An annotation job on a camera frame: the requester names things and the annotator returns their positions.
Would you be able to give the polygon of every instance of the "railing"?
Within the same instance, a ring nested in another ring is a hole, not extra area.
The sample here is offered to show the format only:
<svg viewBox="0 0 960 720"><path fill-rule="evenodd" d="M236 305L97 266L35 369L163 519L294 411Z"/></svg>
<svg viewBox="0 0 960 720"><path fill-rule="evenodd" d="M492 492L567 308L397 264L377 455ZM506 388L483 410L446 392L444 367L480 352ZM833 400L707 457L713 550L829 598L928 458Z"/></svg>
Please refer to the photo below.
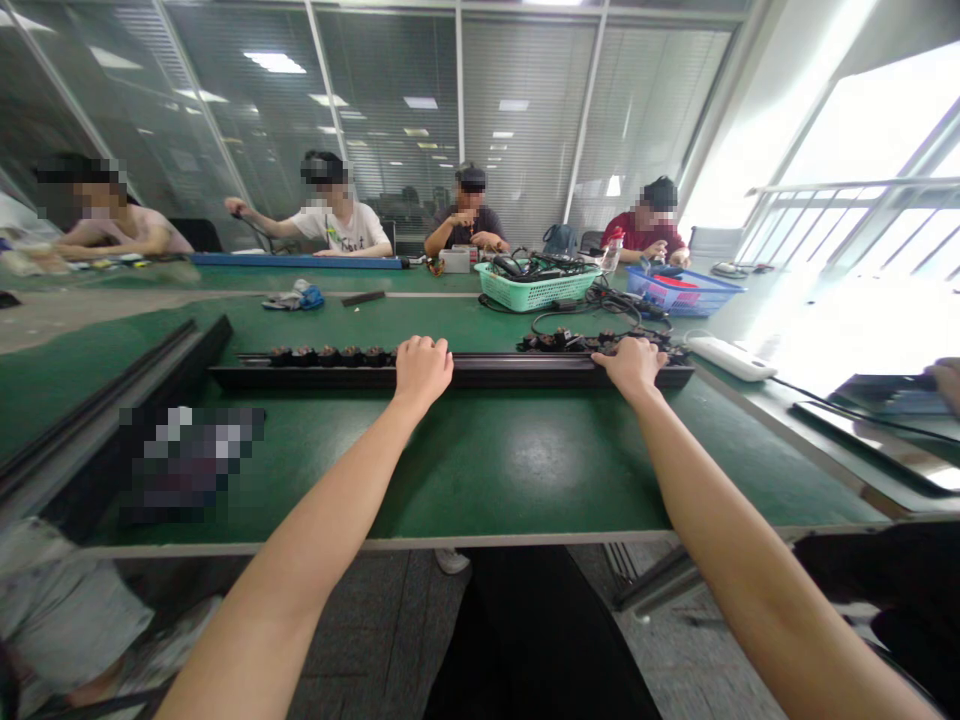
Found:
<svg viewBox="0 0 960 720"><path fill-rule="evenodd" d="M741 263L838 266L952 280L960 272L960 178L754 188Z"/></svg>

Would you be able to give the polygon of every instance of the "black aluminum profile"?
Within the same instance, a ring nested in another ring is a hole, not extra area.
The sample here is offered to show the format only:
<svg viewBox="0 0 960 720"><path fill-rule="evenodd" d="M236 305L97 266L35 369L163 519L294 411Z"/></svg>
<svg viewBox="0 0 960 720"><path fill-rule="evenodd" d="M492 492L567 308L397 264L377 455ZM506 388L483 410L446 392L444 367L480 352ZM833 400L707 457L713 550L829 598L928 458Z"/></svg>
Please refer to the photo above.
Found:
<svg viewBox="0 0 960 720"><path fill-rule="evenodd" d="M540 388L551 390L613 387L589 353L454 353L458 389ZM397 385L396 368L211 367L224 390L385 390ZM658 388L681 388L693 375L690 365L664 367Z"/></svg>
<svg viewBox="0 0 960 720"><path fill-rule="evenodd" d="M0 467L0 529L40 515L82 542L130 477L120 410L182 404L232 332L225 315L205 332L188 320L14 455Z"/></svg>

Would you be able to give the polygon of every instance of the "backpack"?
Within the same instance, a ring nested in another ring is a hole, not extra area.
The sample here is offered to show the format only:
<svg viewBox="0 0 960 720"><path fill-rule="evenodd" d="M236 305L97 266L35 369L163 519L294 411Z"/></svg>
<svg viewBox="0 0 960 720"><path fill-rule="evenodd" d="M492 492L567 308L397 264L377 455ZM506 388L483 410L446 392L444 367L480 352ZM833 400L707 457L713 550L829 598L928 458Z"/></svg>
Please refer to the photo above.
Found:
<svg viewBox="0 0 960 720"><path fill-rule="evenodd" d="M577 234L569 225L551 225L543 234L543 252L547 255L577 254Z"/></svg>

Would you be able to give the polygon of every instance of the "black shirt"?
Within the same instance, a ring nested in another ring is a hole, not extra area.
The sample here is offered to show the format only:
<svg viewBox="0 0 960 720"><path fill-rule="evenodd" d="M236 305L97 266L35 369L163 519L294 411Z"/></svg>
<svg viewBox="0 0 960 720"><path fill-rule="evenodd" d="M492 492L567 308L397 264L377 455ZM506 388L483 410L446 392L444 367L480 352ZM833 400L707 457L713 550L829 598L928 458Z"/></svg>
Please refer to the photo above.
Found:
<svg viewBox="0 0 960 720"><path fill-rule="evenodd" d="M456 212L456 203L446 210L438 211L437 214L433 216L433 222L430 223L427 237L433 235L433 233L437 231L437 228L443 225L443 221ZM469 245L470 238L478 232L492 232L494 235L498 235L501 240L507 239L503 234L503 225L500 224L500 218L497 214L486 205L481 205L477 211L477 217L473 221L473 225L458 225L453 228L450 237L447 238L447 244L444 247L449 249L454 245Z"/></svg>

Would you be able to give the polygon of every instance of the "desk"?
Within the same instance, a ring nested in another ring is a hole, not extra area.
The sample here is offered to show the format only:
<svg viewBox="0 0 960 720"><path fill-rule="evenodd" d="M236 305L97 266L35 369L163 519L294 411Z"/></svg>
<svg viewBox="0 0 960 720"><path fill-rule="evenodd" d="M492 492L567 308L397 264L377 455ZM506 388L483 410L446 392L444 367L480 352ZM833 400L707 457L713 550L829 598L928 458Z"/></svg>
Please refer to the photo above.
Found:
<svg viewBox="0 0 960 720"><path fill-rule="evenodd" d="M235 328L228 355L279 344L389 347L414 332L447 337L458 350L504 352L528 331L532 319L481 308L475 300L479 290L475 275L436 279L422 268L316 273L204 268L191 277L166 272L162 267L148 268L94 281L107 287L152 283L153 288L189 292L199 301L91 325L46 345L0 356L0 396L7 406L0 420L0 457L187 317L196 317L203 325L226 312ZM330 300L318 311L291 314L268 313L255 297L203 300L209 297L206 291L215 289L287 289L301 275L328 293L384 289L391 296L360 305L358 311ZM614 285L625 285L625 273L616 274ZM749 338L751 328L765 322L774 300L781 309L802 314L817 307L807 306L808 298L824 298L833 287L829 279L803 287L789 277L775 276L751 278L748 285L750 292L734 298L714 318L677 319L676 334L709 328L724 339ZM786 292L785 285L793 289ZM130 291L116 290L118 301L125 292ZM618 322L605 314L584 314L564 324L595 333ZM856 532L887 525L888 515L939 517L960 509L955 499L899 483L862 454L851 451L860 467L841 472L842 465L835 460L824 461L822 449L780 419L771 421L770 413L752 397L757 391L742 385L705 366L669 400L784 537L810 531ZM326 393L323 402L315 402L319 398L318 393L292 397L278 392L226 396L211 383L198 405L264 407L268 419L265 442L255 446L253 458L244 461L240 475L231 479L210 522L119 531L106 518L84 552L118 557L255 551L369 426L388 394ZM779 403L778 412L786 415L789 398L774 397L770 402ZM30 412L23 411L27 406ZM862 487L845 486L849 478L844 472ZM882 483L899 493L899 515L886 512L887 495L863 489ZM366 547L611 542L669 532L648 455L629 411L614 392L561 396L555 391L464 391L442 398L417 431Z"/></svg>

